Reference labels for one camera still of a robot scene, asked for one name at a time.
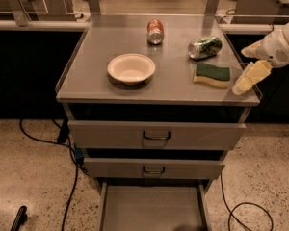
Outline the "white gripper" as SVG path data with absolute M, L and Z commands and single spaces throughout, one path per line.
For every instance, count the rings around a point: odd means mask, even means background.
M 275 30 L 262 40 L 244 47 L 241 53 L 247 58 L 261 60 L 250 62 L 245 67 L 232 87 L 232 92 L 236 95 L 244 94 L 267 78 L 272 66 L 282 68 L 289 65 L 289 30 Z

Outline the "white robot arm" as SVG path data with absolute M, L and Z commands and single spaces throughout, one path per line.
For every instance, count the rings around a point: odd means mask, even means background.
M 237 79 L 232 91 L 236 95 L 244 94 L 254 85 L 267 78 L 273 68 L 289 65 L 289 22 L 280 29 L 274 29 L 263 39 L 241 50 L 250 62 Z

